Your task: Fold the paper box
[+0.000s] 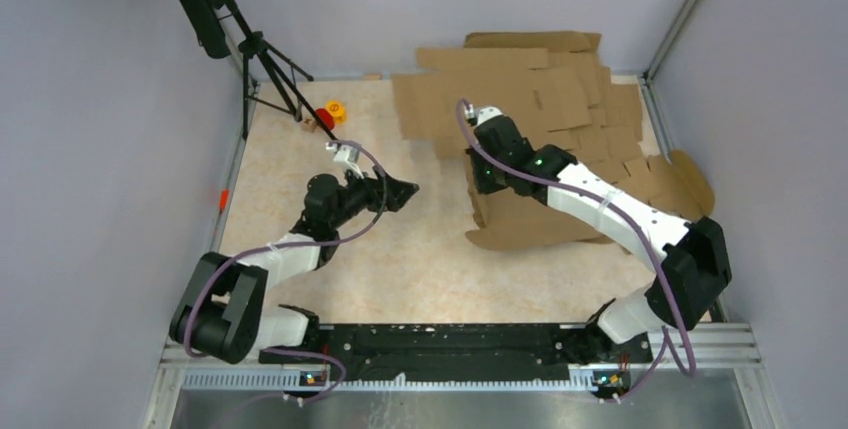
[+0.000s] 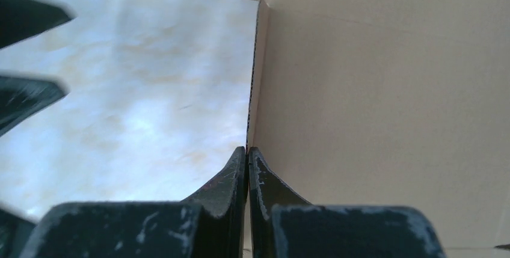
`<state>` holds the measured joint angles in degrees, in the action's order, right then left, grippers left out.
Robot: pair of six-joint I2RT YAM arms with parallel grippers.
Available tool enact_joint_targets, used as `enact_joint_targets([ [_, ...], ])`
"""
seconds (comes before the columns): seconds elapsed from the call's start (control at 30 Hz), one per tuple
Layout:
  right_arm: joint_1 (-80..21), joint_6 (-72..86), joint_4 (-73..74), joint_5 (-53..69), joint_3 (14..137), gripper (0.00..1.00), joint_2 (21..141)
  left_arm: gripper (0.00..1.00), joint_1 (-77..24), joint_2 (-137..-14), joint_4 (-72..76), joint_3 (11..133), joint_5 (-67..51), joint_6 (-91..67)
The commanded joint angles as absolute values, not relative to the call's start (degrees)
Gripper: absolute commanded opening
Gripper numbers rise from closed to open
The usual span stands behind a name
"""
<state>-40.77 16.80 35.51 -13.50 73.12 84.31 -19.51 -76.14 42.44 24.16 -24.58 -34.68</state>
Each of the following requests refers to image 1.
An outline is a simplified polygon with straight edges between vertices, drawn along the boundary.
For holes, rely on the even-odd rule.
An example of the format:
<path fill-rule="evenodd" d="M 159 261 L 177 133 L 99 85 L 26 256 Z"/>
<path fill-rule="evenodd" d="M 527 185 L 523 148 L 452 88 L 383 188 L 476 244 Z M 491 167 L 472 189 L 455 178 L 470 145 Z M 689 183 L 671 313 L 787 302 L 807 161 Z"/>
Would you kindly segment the cardboard box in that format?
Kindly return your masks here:
<path fill-rule="evenodd" d="M 539 146 L 566 148 L 563 131 L 591 122 L 588 94 L 570 66 L 554 66 L 543 48 L 418 48 L 420 73 L 391 76 L 402 137 L 429 141 L 436 157 L 458 159 L 467 142 L 456 118 L 465 99 L 494 106 Z"/>

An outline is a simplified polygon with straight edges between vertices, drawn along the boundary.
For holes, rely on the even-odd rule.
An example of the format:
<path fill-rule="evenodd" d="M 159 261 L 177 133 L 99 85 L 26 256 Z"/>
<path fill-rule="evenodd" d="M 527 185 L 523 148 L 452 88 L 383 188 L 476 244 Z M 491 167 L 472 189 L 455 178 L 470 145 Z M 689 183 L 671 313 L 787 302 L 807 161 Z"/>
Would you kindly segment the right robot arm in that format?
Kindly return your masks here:
<path fill-rule="evenodd" d="M 612 361 L 635 336 L 664 325 L 693 329 L 728 287 L 724 232 L 703 216 L 689 221 L 629 195 L 554 145 L 533 148 L 511 117 L 493 106 L 466 111 L 475 182 L 484 193 L 512 190 L 574 217 L 637 256 L 655 278 L 603 306 L 588 322 L 586 346 Z"/>

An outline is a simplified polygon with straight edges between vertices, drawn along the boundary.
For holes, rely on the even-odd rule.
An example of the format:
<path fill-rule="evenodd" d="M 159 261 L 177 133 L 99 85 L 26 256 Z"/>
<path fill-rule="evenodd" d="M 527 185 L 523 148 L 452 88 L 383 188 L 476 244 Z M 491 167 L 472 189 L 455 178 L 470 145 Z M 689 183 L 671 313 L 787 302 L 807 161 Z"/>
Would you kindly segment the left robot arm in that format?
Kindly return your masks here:
<path fill-rule="evenodd" d="M 267 308 L 267 291 L 324 267 L 346 241 L 340 228 L 360 213 L 397 212 L 419 190 L 387 174 L 313 177 L 299 218 L 281 239 L 236 256 L 200 257 L 173 313 L 170 339 L 191 357 L 230 364 L 267 347 L 281 347 L 297 362 L 314 359 L 321 346 L 318 315 L 286 304 Z"/>

